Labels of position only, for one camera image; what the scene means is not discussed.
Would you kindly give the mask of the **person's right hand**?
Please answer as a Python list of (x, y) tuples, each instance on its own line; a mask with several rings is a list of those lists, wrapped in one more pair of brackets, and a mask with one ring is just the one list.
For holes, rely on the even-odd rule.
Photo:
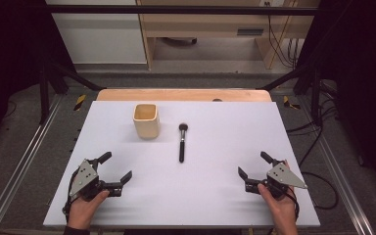
[(262, 184), (258, 185), (258, 190), (268, 205), (274, 226), (292, 223), (296, 225), (295, 203), (292, 199), (288, 196), (283, 199), (274, 199), (268, 189)]

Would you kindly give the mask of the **wooden desk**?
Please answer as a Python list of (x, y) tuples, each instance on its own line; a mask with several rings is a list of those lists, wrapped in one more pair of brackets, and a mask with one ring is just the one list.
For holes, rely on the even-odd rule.
[[(320, 0), (135, 0), (139, 6), (228, 6), (316, 8)], [(144, 36), (168, 37), (249, 37), (256, 41), (267, 69), (278, 63), (280, 45), (286, 38), (304, 39), (311, 26), (312, 16), (259, 15), (183, 15), (142, 14)], [(262, 36), (237, 36), (238, 28), (263, 28)]]

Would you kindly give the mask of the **black horizontal frame bar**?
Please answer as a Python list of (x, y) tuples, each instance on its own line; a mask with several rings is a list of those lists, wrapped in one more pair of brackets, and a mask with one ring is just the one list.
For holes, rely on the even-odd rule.
[(63, 14), (183, 14), (183, 15), (270, 15), (315, 16), (318, 8), (228, 7), (228, 6), (131, 6), (131, 5), (47, 5), (50, 13)]

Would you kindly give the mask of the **grey desk label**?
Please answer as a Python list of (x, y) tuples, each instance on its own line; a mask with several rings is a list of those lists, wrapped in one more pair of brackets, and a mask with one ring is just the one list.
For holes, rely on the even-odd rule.
[(262, 36), (263, 28), (238, 28), (237, 36)]

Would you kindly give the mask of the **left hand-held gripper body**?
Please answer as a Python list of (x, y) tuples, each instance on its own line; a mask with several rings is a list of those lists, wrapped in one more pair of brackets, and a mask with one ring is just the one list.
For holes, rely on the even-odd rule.
[(69, 189), (70, 201), (78, 198), (91, 201), (102, 191), (108, 191), (110, 197), (121, 196), (122, 182), (107, 183), (100, 179), (97, 168), (98, 164), (102, 164), (103, 162), (104, 160), (99, 161), (98, 159), (83, 160), (71, 177)]

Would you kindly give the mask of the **aluminium floor rail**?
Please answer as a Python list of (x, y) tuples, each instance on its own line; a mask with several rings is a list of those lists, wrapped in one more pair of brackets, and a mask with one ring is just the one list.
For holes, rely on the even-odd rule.
[(12, 203), (24, 176), (29, 169), (31, 162), (34, 160), (36, 153), (50, 128), (54, 117), (56, 116), (60, 104), (64, 99), (64, 95), (56, 94), (54, 100), (50, 106), (48, 116), (40, 123), (29, 141), (20, 161), (17, 164), (14, 172), (11, 175), (11, 178), (8, 180), (4, 190), (0, 195), (0, 223), (9, 207)]
[[(304, 113), (306, 117), (313, 121), (310, 117), (310, 101), (305, 97), (298, 97), (298, 100), (303, 106)], [(333, 187), (337, 193), (338, 202), (342, 203), (345, 207), (346, 215), (352, 222), (357, 235), (374, 235), (373, 228), (365, 215), (361, 204), (359, 203), (353, 188), (351, 187), (347, 177), (345, 176), (344, 171), (339, 166), (335, 155), (331, 149), (331, 146), (327, 142), (326, 138), (323, 136), (323, 121), (326, 120), (326, 116), (332, 114), (336, 111), (335, 106), (332, 102), (327, 99), (321, 101), (320, 105), (320, 114), (321, 114), (321, 125), (319, 130), (316, 130), (316, 126), (313, 130), (317, 133), (315, 137), (313, 146), (315, 149), (320, 151), (320, 156), (323, 159), (323, 162), (328, 169), (329, 175), (333, 182)]]

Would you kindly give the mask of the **black makeup brush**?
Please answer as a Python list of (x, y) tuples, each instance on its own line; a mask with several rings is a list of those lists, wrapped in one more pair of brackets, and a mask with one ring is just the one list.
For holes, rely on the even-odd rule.
[(180, 123), (178, 128), (180, 131), (179, 161), (183, 163), (185, 157), (185, 136), (188, 130), (188, 125), (186, 123)]

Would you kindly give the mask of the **beige square cup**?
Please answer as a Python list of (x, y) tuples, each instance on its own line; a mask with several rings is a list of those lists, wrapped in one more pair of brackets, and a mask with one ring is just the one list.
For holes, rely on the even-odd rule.
[(137, 135), (142, 139), (154, 139), (160, 134), (159, 111), (155, 104), (136, 105), (133, 122)]

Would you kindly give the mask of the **black curtain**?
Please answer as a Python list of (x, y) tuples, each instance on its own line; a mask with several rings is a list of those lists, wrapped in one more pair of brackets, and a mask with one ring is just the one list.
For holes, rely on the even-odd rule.
[(338, 106), (361, 155), (376, 171), (376, 0), (320, 0), (300, 55), (309, 59), (329, 27), (320, 77), (338, 86)]
[(37, 84), (42, 69), (31, 44), (24, 40), (26, 31), (19, 17), (24, 17), (51, 60), (74, 69), (52, 15), (30, 9), (46, 4), (46, 0), (0, 0), (0, 123), (7, 113), (9, 98)]

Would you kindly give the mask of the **white cabinet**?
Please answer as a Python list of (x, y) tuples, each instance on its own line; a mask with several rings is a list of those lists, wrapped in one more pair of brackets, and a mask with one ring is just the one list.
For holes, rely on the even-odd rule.
[(146, 64), (137, 14), (53, 14), (76, 65)]

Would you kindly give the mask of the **yellow black tape strip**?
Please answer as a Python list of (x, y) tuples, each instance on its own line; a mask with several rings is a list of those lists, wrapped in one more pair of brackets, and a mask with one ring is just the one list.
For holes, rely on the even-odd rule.
[(291, 108), (291, 109), (294, 109), (294, 110), (300, 110), (301, 109), (300, 105), (292, 104), (290, 102), (288, 96), (283, 96), (283, 104), (284, 104), (284, 107), (286, 107), (286, 108)]
[(85, 95), (85, 94), (82, 94), (82, 95), (80, 95), (80, 96), (77, 98), (77, 101), (76, 101), (75, 106), (74, 106), (74, 108), (73, 108), (74, 111), (79, 111), (79, 110), (80, 110), (80, 108), (81, 108), (81, 106), (82, 106), (82, 104), (83, 104), (85, 98), (86, 98), (86, 95)]

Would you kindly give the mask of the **light wooden table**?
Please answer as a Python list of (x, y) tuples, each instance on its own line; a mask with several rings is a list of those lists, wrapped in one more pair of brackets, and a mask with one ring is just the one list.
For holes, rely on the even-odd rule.
[(271, 102), (270, 94), (256, 89), (103, 89), (97, 101), (216, 101)]

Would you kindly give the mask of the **person's left hand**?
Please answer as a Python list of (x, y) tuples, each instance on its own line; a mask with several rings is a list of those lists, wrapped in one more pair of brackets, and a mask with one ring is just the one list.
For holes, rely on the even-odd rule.
[(71, 204), (67, 226), (73, 229), (89, 229), (95, 212), (108, 196), (108, 191), (102, 191), (89, 202), (81, 198), (76, 199)]

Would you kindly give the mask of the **black metal stand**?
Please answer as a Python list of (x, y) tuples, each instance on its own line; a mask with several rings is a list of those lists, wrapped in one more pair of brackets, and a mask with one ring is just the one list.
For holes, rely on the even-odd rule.
[(41, 119), (40, 124), (43, 124), (50, 116), (49, 91), (48, 84), (54, 88), (57, 94), (66, 94), (69, 87), (64, 81), (64, 77), (69, 77), (74, 81), (84, 85), (93, 91), (103, 90), (99, 86), (84, 77), (80, 76), (76, 71), (67, 69), (66, 67), (56, 63), (46, 63), (39, 72), (39, 89), (40, 89), (40, 105), (41, 105)]
[(322, 120), (319, 105), (321, 79), (320, 71), (315, 66), (303, 64), (263, 87), (259, 87), (258, 90), (271, 91), (292, 78), (298, 80), (293, 88), (293, 92), (296, 95), (303, 95), (309, 88), (311, 88), (310, 117), (316, 125), (321, 125)]

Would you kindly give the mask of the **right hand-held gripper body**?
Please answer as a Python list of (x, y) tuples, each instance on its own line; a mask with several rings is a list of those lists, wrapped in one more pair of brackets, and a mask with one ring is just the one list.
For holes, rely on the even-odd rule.
[(266, 173), (266, 178), (262, 180), (252, 179), (247, 173), (244, 173), (244, 182), (246, 192), (258, 194), (258, 185), (262, 184), (275, 199), (284, 196), (290, 186), (302, 189), (307, 188), (307, 185), (294, 172), (288, 169), (284, 162), (275, 162), (273, 168)]

